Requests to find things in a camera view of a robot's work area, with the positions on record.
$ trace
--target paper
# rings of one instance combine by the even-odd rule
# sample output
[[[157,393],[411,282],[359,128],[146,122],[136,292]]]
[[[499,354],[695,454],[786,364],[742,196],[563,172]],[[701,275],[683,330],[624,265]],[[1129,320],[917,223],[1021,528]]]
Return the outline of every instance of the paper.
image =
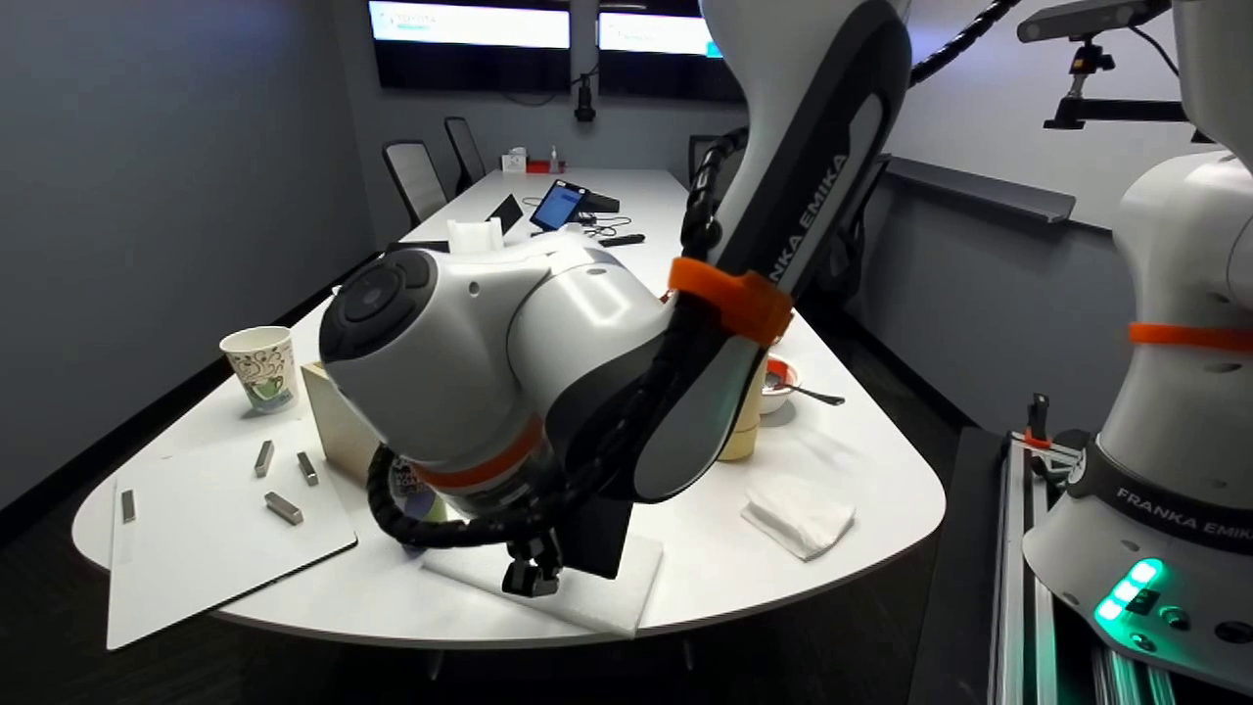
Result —
[[[824,493],[770,484],[752,491],[743,522],[807,562],[849,528],[855,510]]]
[[[256,476],[260,440],[186,450],[116,476],[110,650],[358,543],[340,498],[331,483],[304,484],[295,450],[277,440],[267,476]],[[301,526],[267,510],[270,491],[301,510]]]

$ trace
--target black cable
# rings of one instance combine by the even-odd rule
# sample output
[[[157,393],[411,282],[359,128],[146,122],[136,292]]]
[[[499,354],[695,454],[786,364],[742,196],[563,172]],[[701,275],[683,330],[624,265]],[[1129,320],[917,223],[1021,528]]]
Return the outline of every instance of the black cable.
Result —
[[[1012,15],[1012,8],[1017,8],[1017,0],[994,0],[988,10],[981,10],[944,49],[911,65],[907,86],[927,81],[953,60],[967,56],[967,47],[975,47],[1004,15]]]
[[[1168,47],[1154,40],[1154,35],[1149,35],[1144,26],[1131,26],[1149,47],[1154,47],[1161,49],[1161,60],[1171,65],[1171,75],[1180,75],[1180,62],[1168,56]]]

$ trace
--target white robot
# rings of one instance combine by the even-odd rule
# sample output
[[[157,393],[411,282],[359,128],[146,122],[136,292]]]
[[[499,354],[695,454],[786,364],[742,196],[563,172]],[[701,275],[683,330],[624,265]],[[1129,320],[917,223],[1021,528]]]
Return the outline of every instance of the white robot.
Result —
[[[752,134],[725,198],[689,198],[669,301],[547,240],[474,265],[396,245],[331,307],[323,357],[396,450],[368,483],[396,539],[509,543],[521,596],[559,566],[615,575],[629,506],[722,454],[786,292],[868,186],[907,35],[890,0],[704,0],[704,21]],[[1131,186],[1115,240],[1144,346],[1025,555],[1114,645],[1253,694],[1253,0],[1174,0],[1174,21],[1187,112],[1230,151]],[[406,515],[396,466],[462,522]]]
[[[786,292],[873,185],[911,62],[890,0],[708,0],[704,21],[752,138],[722,205],[695,186],[669,301],[547,233],[478,265],[396,245],[331,307],[323,357],[396,450],[368,483],[396,539],[505,539],[524,596],[559,566],[615,575],[629,506],[722,454]],[[406,515],[404,474],[462,522]]]
[[[1115,650],[1253,694],[1253,4],[1174,0],[1174,26],[1187,119],[1221,150],[1123,198],[1136,357],[1021,549]]]

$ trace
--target small white object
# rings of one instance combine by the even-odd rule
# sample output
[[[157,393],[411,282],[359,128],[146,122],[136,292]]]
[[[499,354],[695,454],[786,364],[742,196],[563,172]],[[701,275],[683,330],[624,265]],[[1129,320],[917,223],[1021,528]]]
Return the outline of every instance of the small white object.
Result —
[[[524,150],[521,150],[521,145],[509,150],[509,151],[503,151],[503,172],[509,172],[509,176],[521,176],[521,172],[524,172]]]
[[[743,522],[807,562],[824,555],[849,528],[855,510],[827,502],[824,493],[755,484],[743,506]]]
[[[764,387],[761,387],[761,416],[764,416],[764,420],[766,420],[766,416],[778,416],[778,412],[786,408],[786,397],[791,397],[791,387],[764,382]]]
[[[618,581],[598,581],[593,572],[563,566],[559,592],[537,596],[537,598],[503,592],[503,575],[509,566],[509,555],[503,543],[474,549],[474,553],[427,553],[423,566],[445,581],[469,583],[478,592],[515,598],[521,605],[543,609],[585,630],[636,633],[641,621],[641,609],[650,605],[663,553],[666,549],[657,539],[629,538],[624,549]]]
[[[486,223],[441,219],[441,226],[455,258],[482,258],[505,245],[503,219],[486,219]]]

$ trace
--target floor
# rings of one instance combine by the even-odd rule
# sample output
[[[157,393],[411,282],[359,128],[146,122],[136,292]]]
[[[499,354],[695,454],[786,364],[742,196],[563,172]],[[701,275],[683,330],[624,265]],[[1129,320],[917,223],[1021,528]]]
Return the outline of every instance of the floor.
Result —
[[[934,416],[868,357],[849,367],[905,420],[939,474],[961,425]],[[687,639],[615,650],[427,652],[301,642],[196,617],[126,652],[103,650],[105,575],[66,539],[92,484],[66,491],[0,538],[0,683],[4,699],[650,699],[650,705],[896,705],[984,699],[981,659],[922,659],[939,549],[917,549],[791,609],[738,617]]]

